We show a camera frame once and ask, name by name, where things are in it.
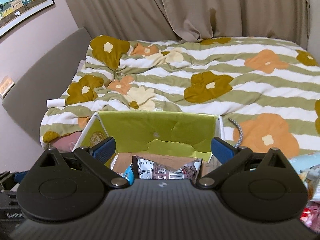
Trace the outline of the light blue snack bag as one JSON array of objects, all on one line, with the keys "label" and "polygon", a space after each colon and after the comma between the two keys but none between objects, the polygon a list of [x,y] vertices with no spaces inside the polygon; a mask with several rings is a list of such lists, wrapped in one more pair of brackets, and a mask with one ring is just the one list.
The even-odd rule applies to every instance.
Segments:
[{"label": "light blue snack bag", "polygon": [[133,182],[135,180],[135,175],[134,175],[134,172],[133,172],[132,164],[127,167],[127,169],[123,173],[123,177],[129,182],[130,185],[133,184]]}]

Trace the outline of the purple clear snack bag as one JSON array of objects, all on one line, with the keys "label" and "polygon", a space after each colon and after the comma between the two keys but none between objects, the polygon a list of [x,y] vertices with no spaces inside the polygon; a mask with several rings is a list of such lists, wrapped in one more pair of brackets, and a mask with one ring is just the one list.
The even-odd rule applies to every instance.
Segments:
[{"label": "purple clear snack bag", "polygon": [[178,169],[165,166],[140,156],[132,157],[132,172],[137,179],[175,180],[190,179],[195,181],[202,166],[202,159],[195,159],[183,164]]}]

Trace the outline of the pale yellow green snack bag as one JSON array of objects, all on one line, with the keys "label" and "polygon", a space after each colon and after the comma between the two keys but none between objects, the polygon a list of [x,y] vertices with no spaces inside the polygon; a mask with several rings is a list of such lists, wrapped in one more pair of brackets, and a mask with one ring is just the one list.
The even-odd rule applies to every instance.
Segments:
[{"label": "pale yellow green snack bag", "polygon": [[308,200],[319,203],[319,165],[301,170],[299,177],[307,189]]}]

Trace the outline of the pink striped snack bag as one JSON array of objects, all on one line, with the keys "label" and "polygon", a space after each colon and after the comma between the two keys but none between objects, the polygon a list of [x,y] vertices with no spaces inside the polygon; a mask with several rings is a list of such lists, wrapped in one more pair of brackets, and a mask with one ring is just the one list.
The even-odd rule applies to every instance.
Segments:
[{"label": "pink striped snack bag", "polygon": [[320,210],[319,203],[311,202],[304,208],[300,216],[300,221],[312,231],[319,233],[320,229]]}]

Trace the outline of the pink plush toy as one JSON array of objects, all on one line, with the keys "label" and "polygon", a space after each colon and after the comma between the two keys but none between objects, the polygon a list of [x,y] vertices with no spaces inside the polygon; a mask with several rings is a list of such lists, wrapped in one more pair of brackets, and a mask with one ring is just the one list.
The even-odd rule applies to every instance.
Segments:
[{"label": "pink plush toy", "polygon": [[82,132],[74,132],[63,137],[56,138],[50,142],[59,152],[72,152]]}]

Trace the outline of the green yellow cardboard box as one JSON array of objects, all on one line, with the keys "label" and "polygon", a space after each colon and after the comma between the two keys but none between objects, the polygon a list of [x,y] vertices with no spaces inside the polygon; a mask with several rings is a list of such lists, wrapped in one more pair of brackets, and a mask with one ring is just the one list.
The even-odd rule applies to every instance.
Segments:
[{"label": "green yellow cardboard box", "polygon": [[220,116],[181,112],[109,111],[95,113],[75,148],[94,147],[111,138],[106,153],[98,158],[109,168],[124,173],[134,155],[179,168],[194,159],[209,163],[214,137],[225,138]]}]

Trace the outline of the green striped floral duvet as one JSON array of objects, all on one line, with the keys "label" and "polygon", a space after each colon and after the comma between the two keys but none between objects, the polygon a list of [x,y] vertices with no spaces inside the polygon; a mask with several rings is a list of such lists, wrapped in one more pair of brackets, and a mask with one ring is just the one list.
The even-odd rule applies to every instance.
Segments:
[{"label": "green striped floral duvet", "polygon": [[221,116],[228,142],[289,158],[319,150],[319,64],[299,45],[264,37],[199,43],[100,35],[40,126],[40,142],[82,132],[97,111]]}]

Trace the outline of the grey upholstered headboard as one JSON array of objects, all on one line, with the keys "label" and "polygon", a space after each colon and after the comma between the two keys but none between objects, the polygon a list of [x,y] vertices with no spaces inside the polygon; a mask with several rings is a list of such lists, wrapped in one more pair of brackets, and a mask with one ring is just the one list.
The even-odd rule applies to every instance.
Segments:
[{"label": "grey upholstered headboard", "polygon": [[5,96],[3,108],[38,144],[46,101],[59,98],[67,89],[91,39],[85,28],[78,29],[35,62]]}]

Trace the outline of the beige curtain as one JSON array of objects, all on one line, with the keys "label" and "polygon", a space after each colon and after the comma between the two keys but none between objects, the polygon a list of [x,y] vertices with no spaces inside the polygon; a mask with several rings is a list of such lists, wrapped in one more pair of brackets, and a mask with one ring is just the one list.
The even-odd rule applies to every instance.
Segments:
[{"label": "beige curtain", "polygon": [[308,0],[66,0],[92,37],[185,40],[269,37],[306,48]]}]

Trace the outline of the framed houses picture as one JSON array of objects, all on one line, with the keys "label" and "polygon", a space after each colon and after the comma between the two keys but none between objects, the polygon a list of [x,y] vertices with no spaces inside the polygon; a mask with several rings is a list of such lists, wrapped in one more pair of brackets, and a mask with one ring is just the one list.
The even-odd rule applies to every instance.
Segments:
[{"label": "framed houses picture", "polygon": [[54,0],[1,0],[1,36],[52,5]]}]

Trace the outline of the small wall sign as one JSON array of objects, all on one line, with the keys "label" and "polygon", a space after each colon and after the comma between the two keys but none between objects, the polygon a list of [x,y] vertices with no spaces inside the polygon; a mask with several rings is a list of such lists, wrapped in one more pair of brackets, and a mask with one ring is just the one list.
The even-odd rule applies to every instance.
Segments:
[{"label": "small wall sign", "polygon": [[4,98],[14,86],[14,81],[9,76],[5,76],[0,83],[0,96]]}]

